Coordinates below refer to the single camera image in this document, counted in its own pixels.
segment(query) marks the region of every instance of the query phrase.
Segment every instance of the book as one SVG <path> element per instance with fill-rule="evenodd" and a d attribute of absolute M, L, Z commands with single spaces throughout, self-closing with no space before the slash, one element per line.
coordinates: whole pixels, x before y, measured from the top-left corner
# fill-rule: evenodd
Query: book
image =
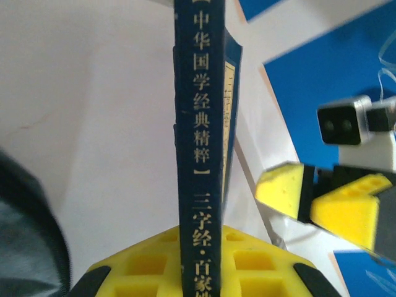
<path fill-rule="evenodd" d="M 225 28 L 224 0 L 175 0 L 174 17 L 182 288 L 184 296 L 220 297 L 242 47 Z"/>
<path fill-rule="evenodd" d="M 393 263 L 364 251 L 335 251 L 334 256 L 351 297 L 396 296 Z"/>

